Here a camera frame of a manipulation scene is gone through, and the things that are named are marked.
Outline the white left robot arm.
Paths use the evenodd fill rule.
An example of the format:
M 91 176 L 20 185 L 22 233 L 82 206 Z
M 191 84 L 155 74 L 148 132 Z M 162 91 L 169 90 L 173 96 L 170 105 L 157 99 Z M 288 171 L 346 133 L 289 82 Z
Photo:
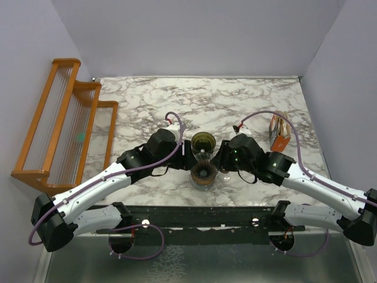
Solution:
M 115 162 L 90 180 L 53 197 L 39 195 L 34 203 L 31 235 L 38 235 L 39 244 L 48 252 L 67 245 L 74 237 L 99 231 L 125 232 L 133 217 L 121 202 L 93 209 L 108 195 L 152 176 L 154 169 L 166 167 L 190 170 L 195 164 L 190 142 L 183 140 L 184 127 L 171 124 L 157 130 L 149 140 L 125 151 Z

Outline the orange coffee filter box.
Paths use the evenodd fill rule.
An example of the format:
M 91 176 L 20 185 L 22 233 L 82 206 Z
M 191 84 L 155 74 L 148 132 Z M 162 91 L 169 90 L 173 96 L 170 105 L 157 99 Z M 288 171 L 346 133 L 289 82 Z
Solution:
M 273 152 L 283 152 L 291 139 L 289 123 L 274 114 L 269 124 L 270 150 Z

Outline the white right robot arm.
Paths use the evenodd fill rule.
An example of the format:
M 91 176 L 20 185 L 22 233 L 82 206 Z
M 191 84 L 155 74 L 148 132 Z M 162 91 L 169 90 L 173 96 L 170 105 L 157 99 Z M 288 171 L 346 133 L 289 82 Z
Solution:
M 314 226 L 340 232 L 360 245 L 374 245 L 375 189 L 364 192 L 317 175 L 283 153 L 264 152 L 245 134 L 222 141 L 212 162 L 220 170 L 245 171 L 261 182 L 293 189 L 322 202 L 322 206 L 305 206 L 280 201 L 270 217 L 276 230 Z

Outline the brown wooden dripper collar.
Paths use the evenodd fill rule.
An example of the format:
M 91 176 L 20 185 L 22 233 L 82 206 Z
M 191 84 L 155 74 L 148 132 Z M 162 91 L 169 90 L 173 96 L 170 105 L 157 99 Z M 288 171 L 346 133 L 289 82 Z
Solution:
M 211 162 L 197 163 L 191 169 L 191 176 L 193 179 L 212 180 L 216 177 L 218 170 Z

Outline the clear glass carafe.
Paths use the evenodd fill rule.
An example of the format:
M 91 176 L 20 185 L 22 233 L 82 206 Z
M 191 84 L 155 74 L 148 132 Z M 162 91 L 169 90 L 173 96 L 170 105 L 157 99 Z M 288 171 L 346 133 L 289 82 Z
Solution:
M 214 179 L 212 180 L 201 180 L 192 179 L 191 185 L 195 190 L 206 192 L 211 191 L 214 188 Z

